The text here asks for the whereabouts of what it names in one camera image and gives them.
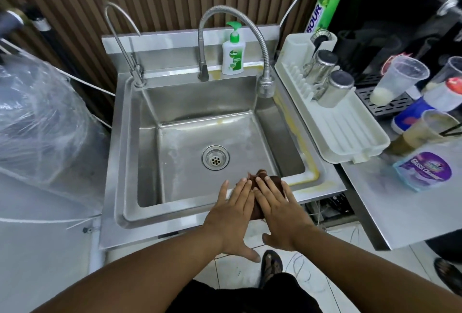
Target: tile floor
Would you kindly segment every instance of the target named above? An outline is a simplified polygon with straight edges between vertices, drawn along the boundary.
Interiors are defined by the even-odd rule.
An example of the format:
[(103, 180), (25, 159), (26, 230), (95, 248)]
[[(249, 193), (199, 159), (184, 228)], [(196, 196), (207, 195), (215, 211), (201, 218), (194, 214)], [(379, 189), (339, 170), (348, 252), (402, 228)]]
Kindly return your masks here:
[[(263, 244), (262, 233), (268, 232), (268, 226), (265, 222), (251, 221), (244, 242), (247, 246), (254, 248), (260, 255), (263, 255), (270, 247)], [(360, 223), (349, 223), (330, 228), (328, 232), (445, 287), (433, 269), (433, 260), (436, 258), (436, 254), (423, 242), (393, 251), (377, 252), (374, 250)], [(113, 250), (108, 253), (107, 260), (108, 262), (112, 262), (158, 241), (152, 240)], [(298, 252), (281, 250), (277, 250), (277, 252), (284, 264), (284, 271), (297, 277), (300, 286), (316, 298), (323, 312), (359, 312), (343, 292), (303, 255)], [(259, 275), (259, 263), (253, 263), (237, 256), (221, 254), (209, 263), (195, 279), (214, 288), (256, 287)]]

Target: brown cloth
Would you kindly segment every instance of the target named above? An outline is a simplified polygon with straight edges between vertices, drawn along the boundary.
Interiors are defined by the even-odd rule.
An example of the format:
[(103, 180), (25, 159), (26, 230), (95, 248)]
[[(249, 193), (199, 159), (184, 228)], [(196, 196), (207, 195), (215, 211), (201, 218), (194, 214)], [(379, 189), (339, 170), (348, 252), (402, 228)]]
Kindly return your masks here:
[[(252, 189), (253, 188), (259, 189), (258, 184), (255, 181), (255, 178), (259, 176), (263, 181), (265, 181), (265, 177), (267, 175), (268, 173), (264, 169), (258, 170), (257, 174), (249, 173), (249, 176), (247, 177), (247, 179), (250, 179), (252, 181)], [(282, 189), (281, 178), (279, 178), (278, 176), (270, 176), (270, 178), (273, 181), (274, 185), (276, 185), (276, 188), (278, 188), (279, 191), (282, 193), (282, 195), (284, 195), (284, 189)], [(258, 204), (257, 199), (255, 199), (254, 209), (252, 210), (252, 215), (250, 216), (250, 220), (253, 221), (255, 219), (263, 219), (263, 218), (265, 218), (265, 216), (263, 215), (262, 208)]]

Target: faucet spout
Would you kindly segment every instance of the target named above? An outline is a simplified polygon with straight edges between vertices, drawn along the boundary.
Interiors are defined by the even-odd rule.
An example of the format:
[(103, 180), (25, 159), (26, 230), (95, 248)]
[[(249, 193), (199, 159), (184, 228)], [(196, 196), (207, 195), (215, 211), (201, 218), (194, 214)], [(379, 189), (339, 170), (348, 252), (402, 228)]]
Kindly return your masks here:
[(106, 19), (106, 23), (108, 24), (109, 29), (111, 30), (112, 35), (115, 38), (115, 41), (117, 41), (117, 44), (119, 45), (119, 48), (120, 48), (123, 56), (125, 57), (125, 60), (127, 61), (127, 64), (128, 64), (128, 66), (130, 68), (130, 74), (133, 76), (133, 79), (135, 80), (135, 86), (137, 88), (142, 88), (142, 87), (144, 87), (146, 85), (146, 80), (141, 75), (141, 66), (139, 66), (136, 63), (136, 61), (135, 61), (135, 59), (133, 57), (128, 56), (128, 54), (125, 51), (122, 43), (120, 42), (119, 36), (117, 35), (116, 30), (114, 29), (114, 26), (112, 25), (112, 22), (111, 22), (111, 20), (109, 19), (109, 16), (108, 16), (108, 9), (109, 9), (110, 6), (116, 8), (118, 11), (120, 11), (125, 16), (125, 18), (130, 22), (132, 27), (135, 29), (136, 34), (141, 36), (141, 33), (138, 30), (138, 27), (136, 27), (135, 22), (133, 22), (133, 20), (130, 18), (128, 13), (126, 13), (123, 8), (121, 8), (117, 4), (114, 4), (111, 1), (106, 1), (104, 3), (104, 18)]
[(214, 14), (216, 13), (229, 13), (240, 20), (242, 20), (245, 24), (247, 24), (250, 30), (255, 34), (257, 40), (262, 48), (263, 53), (263, 75), (258, 78), (257, 80), (257, 95), (261, 98), (271, 98), (274, 95), (276, 84), (274, 82), (274, 78), (270, 74), (270, 67), (269, 67), (269, 54), (268, 48), (265, 43), (265, 38), (263, 38), (262, 33), (258, 29), (258, 27), (252, 22), (250, 18), (243, 12), (226, 5), (217, 5), (212, 6), (208, 9), (199, 22), (199, 30), (197, 39), (199, 41), (199, 75), (198, 78), (202, 82), (208, 81), (208, 70), (207, 64), (205, 62), (205, 52), (204, 52), (204, 27), (205, 22)]

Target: forearm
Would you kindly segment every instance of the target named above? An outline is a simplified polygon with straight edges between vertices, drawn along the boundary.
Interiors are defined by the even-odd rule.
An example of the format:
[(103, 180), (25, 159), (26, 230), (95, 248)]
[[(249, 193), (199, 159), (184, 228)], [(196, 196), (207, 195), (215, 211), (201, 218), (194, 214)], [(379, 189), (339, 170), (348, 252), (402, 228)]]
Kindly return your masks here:
[(164, 312), (219, 249), (215, 234), (193, 230), (103, 267), (36, 312)]
[(299, 233), (296, 248), (362, 312), (462, 309), (462, 299), (458, 296), (313, 226)]

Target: white dish drying rack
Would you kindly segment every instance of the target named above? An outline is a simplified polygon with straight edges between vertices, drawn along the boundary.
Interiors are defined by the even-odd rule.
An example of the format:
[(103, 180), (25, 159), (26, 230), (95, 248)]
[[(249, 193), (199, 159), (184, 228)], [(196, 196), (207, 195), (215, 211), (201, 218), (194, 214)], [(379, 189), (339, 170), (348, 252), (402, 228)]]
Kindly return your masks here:
[[(332, 109), (312, 101), (313, 91), (303, 78), (302, 67), (311, 59), (315, 46), (312, 33), (290, 34), (274, 66), (305, 121), (319, 152), (327, 162), (360, 163), (379, 155), (390, 138), (355, 94), (355, 87)], [(337, 38), (321, 43), (333, 50)]]

